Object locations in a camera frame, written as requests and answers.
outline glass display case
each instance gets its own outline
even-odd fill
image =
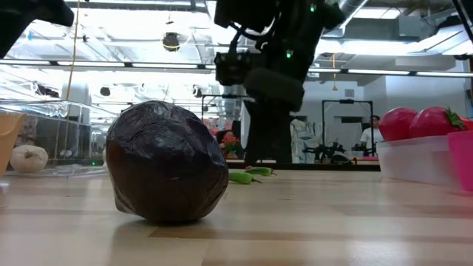
[[[65,100],[0,100],[0,113],[27,114],[15,147],[38,146],[48,153],[47,167],[32,175],[65,177],[97,174],[107,130],[119,115]],[[11,165],[7,170],[6,175],[18,175]]]

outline garlic bulb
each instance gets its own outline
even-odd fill
[[[13,149],[10,164],[18,173],[36,173],[46,167],[47,159],[42,147],[22,145]]]

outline white container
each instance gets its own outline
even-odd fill
[[[459,188],[447,136],[377,143],[384,177]]]

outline white shirt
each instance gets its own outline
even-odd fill
[[[375,143],[383,142],[384,138],[381,135],[379,129],[373,129],[373,134],[375,135]],[[365,129],[363,134],[361,134],[361,142],[365,142],[367,144],[367,148],[371,149],[371,128]]]

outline green chili pepper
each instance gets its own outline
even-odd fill
[[[260,181],[255,180],[252,174],[245,173],[245,172],[230,173],[230,181],[240,183],[240,184],[245,184],[245,185],[249,185],[253,182],[261,183]]]
[[[245,170],[246,173],[270,177],[274,174],[274,170],[268,167],[252,167]]]

